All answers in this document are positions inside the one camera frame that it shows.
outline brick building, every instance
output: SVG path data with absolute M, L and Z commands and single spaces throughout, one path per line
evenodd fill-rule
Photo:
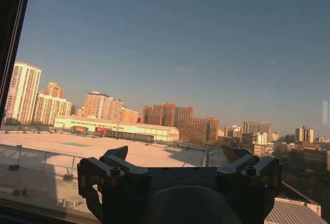
M 141 122 L 152 125 L 174 126 L 180 131 L 180 140 L 216 141 L 219 121 L 213 117 L 194 118 L 193 107 L 175 107 L 174 104 L 144 106 Z

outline sky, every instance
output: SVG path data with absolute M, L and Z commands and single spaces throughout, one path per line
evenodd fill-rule
M 330 0 L 29 0 L 17 61 L 77 106 L 105 92 L 127 108 L 171 102 L 330 137 Z

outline high-rise building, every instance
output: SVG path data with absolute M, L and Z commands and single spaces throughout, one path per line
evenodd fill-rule
M 237 137 L 240 140 L 242 138 L 241 127 L 237 125 L 233 125 L 231 127 L 225 127 L 225 136 Z
M 219 131 L 219 121 L 215 120 L 214 117 L 206 118 L 206 140 L 207 141 L 216 141 L 218 140 L 218 131 Z
M 71 114 L 72 103 L 66 99 L 39 93 L 33 117 L 34 123 L 54 125 L 55 117 L 67 117 Z
M 84 113 L 85 113 L 85 107 L 82 106 L 82 107 L 79 107 L 78 109 L 76 109 L 75 115 L 77 117 L 84 117 Z
M 277 132 L 274 132 L 272 134 L 272 141 L 277 141 L 279 139 L 279 134 Z
M 310 143 L 312 143 L 314 141 L 314 130 L 309 129 L 306 126 L 295 129 L 295 135 L 296 135 L 297 141 L 310 142 Z
M 98 91 L 88 93 L 85 100 L 84 117 L 101 118 L 105 98 L 109 98 L 109 96 Z
M 75 115 L 75 114 L 76 114 L 76 106 L 72 105 L 70 115 Z
M 271 155 L 274 152 L 274 143 L 268 142 L 267 133 L 242 134 L 242 145 L 245 149 L 260 157 Z
M 46 89 L 40 90 L 40 93 L 45 95 L 51 95 L 53 97 L 64 98 L 64 89 L 60 87 L 56 82 L 50 82 Z
M 224 136 L 229 136 L 228 133 L 229 133 L 229 127 L 225 127 Z
M 188 107 L 176 107 L 174 113 L 174 126 L 180 126 L 180 123 L 187 123 L 188 120 L 194 117 L 194 108 Z
M 152 110 L 151 106 L 144 105 L 143 110 L 142 110 L 142 116 L 140 123 L 148 123 L 149 121 L 149 113 Z
M 122 108 L 123 102 L 121 100 L 107 97 L 104 99 L 101 118 L 112 121 L 120 121 Z
M 212 117 L 194 118 L 193 107 L 175 107 L 164 103 L 153 107 L 144 106 L 141 122 L 145 124 L 174 126 L 180 131 L 180 140 L 216 141 L 218 139 L 219 121 Z
M 5 106 L 5 123 L 31 123 L 40 75 L 41 68 L 15 62 Z
M 128 123 L 137 123 L 138 116 L 139 113 L 137 111 L 126 109 L 123 107 L 120 121 Z
M 175 115 L 175 104 L 164 103 L 161 115 L 161 125 L 173 127 L 174 125 L 174 115 Z
M 244 121 L 243 134 L 267 133 L 268 140 L 272 140 L 272 124 L 265 122 Z

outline metal roof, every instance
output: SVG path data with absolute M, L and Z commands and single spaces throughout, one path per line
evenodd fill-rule
M 274 208 L 265 219 L 265 223 L 327 223 L 313 210 L 305 206 L 304 202 L 275 198 Z

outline low white building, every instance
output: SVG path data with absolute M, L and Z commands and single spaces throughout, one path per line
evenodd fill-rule
M 55 128 L 59 129 L 71 129 L 73 127 L 85 127 L 89 132 L 102 133 L 106 131 L 119 131 L 134 134 L 152 135 L 154 140 L 162 141 L 178 141 L 179 130 L 175 127 L 150 125 L 143 123 L 125 123 L 115 122 L 104 119 L 86 118 L 86 117 L 56 117 Z

